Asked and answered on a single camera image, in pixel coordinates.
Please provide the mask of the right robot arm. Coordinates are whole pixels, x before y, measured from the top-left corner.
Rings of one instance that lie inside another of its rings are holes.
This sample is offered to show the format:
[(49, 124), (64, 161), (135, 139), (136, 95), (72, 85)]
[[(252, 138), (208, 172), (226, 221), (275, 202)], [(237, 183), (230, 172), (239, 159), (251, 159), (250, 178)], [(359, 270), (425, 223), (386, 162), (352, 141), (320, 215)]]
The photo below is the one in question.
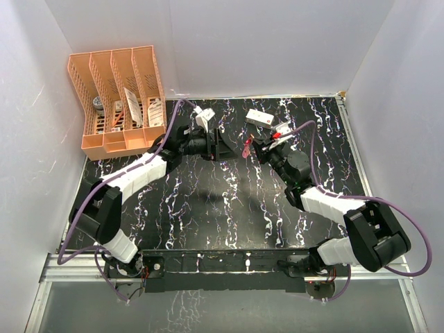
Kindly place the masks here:
[(320, 190), (303, 152), (286, 151), (272, 139), (254, 139), (252, 145), (259, 163), (269, 164), (285, 183), (291, 206), (346, 229), (346, 237), (327, 239), (310, 248), (308, 256), (294, 264), (299, 270), (325, 275), (334, 265), (345, 264), (376, 272), (411, 250), (410, 239), (387, 204)]

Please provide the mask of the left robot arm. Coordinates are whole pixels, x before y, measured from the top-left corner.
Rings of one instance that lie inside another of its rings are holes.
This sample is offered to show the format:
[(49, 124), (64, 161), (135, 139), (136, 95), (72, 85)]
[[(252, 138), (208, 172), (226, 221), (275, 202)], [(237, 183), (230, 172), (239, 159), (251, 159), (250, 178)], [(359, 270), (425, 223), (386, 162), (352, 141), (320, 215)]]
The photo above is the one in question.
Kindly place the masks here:
[(237, 158), (218, 128), (180, 126), (160, 135), (153, 146), (127, 167), (102, 178), (84, 179), (69, 215), (71, 230), (86, 234), (108, 265), (129, 277), (139, 275), (143, 259), (139, 247), (121, 227), (122, 211), (134, 195), (174, 171), (185, 156), (210, 162)]

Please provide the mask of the pink strap keychain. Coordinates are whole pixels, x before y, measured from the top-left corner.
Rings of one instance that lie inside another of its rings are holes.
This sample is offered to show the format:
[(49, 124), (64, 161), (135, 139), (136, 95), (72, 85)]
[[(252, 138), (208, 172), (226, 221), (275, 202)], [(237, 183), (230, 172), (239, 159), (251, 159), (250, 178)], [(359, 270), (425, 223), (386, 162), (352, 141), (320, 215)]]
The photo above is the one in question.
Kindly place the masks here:
[(244, 143), (244, 149), (242, 151), (242, 158), (246, 159), (250, 155), (251, 139), (247, 139)]

